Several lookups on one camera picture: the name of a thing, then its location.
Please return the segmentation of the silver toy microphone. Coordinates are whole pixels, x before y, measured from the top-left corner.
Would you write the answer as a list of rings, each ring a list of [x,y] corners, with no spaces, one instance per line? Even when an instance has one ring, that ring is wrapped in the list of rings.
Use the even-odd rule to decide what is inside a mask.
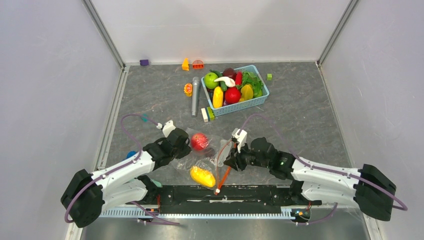
[[[191,117],[195,118],[199,110],[199,97],[200,97],[200,88],[201,88],[200,78],[195,76],[192,79],[191,84],[192,84]]]

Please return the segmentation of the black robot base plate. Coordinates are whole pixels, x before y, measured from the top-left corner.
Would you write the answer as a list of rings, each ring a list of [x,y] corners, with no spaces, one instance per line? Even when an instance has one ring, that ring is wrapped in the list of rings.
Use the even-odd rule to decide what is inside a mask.
[[[137,203],[157,205],[162,214],[277,214],[282,207],[320,206],[288,185],[224,185],[220,193],[201,185],[147,185]]]

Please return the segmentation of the green toy cucumber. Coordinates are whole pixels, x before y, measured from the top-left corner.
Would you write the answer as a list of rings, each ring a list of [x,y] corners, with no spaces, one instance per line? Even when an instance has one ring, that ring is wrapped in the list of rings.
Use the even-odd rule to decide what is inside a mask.
[[[221,72],[219,72],[219,71],[212,70],[212,69],[210,69],[209,71],[211,73],[216,74],[219,78],[223,77],[223,74]],[[219,86],[220,86],[220,88],[221,88],[221,90],[223,92],[225,92],[228,89],[228,87],[227,87],[227,85],[226,85],[226,83],[224,81],[219,81]]]

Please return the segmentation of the red toy apple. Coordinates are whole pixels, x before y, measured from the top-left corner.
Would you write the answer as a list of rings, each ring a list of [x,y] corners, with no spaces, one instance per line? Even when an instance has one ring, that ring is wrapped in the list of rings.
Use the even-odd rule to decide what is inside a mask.
[[[208,137],[203,133],[195,133],[190,140],[191,148],[195,151],[202,151],[209,145]]]

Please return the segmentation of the clear zip top bag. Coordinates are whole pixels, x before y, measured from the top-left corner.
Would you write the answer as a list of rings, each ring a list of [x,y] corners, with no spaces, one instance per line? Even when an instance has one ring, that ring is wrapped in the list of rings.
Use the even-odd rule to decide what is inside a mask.
[[[223,139],[220,136],[213,134],[206,134],[192,128],[186,128],[185,131],[188,133],[189,137],[189,146],[191,147],[191,152],[181,158],[175,159],[171,162],[171,165],[178,171],[181,177],[187,180],[191,184],[198,184],[190,176],[190,169],[193,166],[198,166],[202,169],[210,171],[216,180],[214,187],[205,187],[200,184],[203,188],[213,191],[214,195],[218,195],[221,191],[222,186],[224,185],[225,180],[227,179],[230,168],[224,166],[224,161],[229,155],[230,151],[236,146],[236,144],[231,139]],[[206,148],[213,148],[216,151],[214,157],[205,157],[203,151],[196,151],[192,149],[191,138],[196,133],[202,133],[207,136],[209,143]]]

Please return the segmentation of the yellow-green toy fruit slice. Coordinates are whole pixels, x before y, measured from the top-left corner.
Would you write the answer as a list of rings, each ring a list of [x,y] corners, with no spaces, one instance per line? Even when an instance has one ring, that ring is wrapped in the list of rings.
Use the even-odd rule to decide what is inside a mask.
[[[254,98],[254,91],[251,84],[246,84],[240,89],[241,98],[240,101],[248,101]]]

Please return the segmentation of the white toy garlic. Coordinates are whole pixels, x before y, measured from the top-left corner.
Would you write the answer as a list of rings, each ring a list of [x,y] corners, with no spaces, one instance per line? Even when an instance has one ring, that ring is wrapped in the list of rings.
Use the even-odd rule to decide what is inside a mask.
[[[235,81],[232,79],[232,78],[230,78],[230,77],[228,77],[228,76],[222,76],[222,77],[219,77],[219,78],[217,78],[217,79],[215,79],[214,80],[214,82],[224,82],[224,84],[228,87],[228,88],[233,88],[233,87],[235,87],[236,86],[236,83],[235,83]]]

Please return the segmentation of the dark red toy peach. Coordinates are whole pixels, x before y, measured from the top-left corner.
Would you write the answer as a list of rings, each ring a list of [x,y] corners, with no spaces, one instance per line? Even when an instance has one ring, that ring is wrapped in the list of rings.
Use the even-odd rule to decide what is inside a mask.
[[[237,72],[233,68],[229,67],[229,68],[226,68],[222,72],[222,76],[223,77],[229,77],[229,78],[231,78],[231,79],[233,79],[235,81],[236,80],[236,76],[237,76]]]

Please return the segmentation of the blue toy car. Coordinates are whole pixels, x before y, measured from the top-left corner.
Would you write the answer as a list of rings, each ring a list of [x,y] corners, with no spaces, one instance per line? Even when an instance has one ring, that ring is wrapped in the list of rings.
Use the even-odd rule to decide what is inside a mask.
[[[137,152],[136,151],[130,151],[130,152],[128,152],[128,154],[126,155],[126,158],[128,159],[128,158],[131,158],[131,157],[133,157],[134,155],[136,155],[137,154]]]

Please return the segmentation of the teal toy block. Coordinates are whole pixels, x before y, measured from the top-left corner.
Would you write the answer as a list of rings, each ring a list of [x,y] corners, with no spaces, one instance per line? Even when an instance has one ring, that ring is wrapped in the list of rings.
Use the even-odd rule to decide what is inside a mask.
[[[141,116],[141,119],[142,119],[144,122],[148,122],[148,121],[149,121],[148,116],[147,116],[146,114],[143,114],[143,115]]]

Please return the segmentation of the yellow toy mango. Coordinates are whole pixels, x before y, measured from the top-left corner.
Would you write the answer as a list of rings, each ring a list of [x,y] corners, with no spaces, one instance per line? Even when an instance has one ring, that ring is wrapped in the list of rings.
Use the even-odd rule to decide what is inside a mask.
[[[212,188],[216,185],[216,179],[214,175],[201,167],[198,166],[192,166],[190,168],[190,177],[198,184],[207,187]]]

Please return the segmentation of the red toy tomato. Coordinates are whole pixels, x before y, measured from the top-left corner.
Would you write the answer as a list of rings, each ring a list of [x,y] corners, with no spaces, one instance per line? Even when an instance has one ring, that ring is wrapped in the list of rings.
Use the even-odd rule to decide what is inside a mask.
[[[230,87],[224,93],[224,101],[228,104],[236,104],[240,101],[241,92],[237,87]]]

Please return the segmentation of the red toy chili pepper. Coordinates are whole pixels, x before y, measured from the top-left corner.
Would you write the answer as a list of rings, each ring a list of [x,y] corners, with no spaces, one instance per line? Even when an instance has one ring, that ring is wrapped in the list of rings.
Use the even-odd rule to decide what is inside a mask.
[[[236,76],[235,76],[235,80],[234,81],[235,81],[235,85],[236,86],[241,86],[242,85],[243,73],[241,71],[238,71],[236,73]]]

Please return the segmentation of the orange slice toy block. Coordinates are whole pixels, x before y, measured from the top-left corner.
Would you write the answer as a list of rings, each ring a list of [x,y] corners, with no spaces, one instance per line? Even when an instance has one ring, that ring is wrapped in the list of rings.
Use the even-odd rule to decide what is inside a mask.
[[[191,83],[186,83],[183,87],[183,92],[187,97],[191,97],[193,94],[193,85]]]

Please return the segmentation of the purple toy block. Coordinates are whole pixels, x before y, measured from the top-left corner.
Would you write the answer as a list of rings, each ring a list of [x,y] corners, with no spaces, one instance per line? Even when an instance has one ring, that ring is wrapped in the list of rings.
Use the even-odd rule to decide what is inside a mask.
[[[149,59],[141,59],[141,60],[139,61],[139,64],[140,64],[141,66],[143,66],[143,67],[145,67],[145,66],[149,66],[149,65],[150,65],[150,60],[149,60]]]

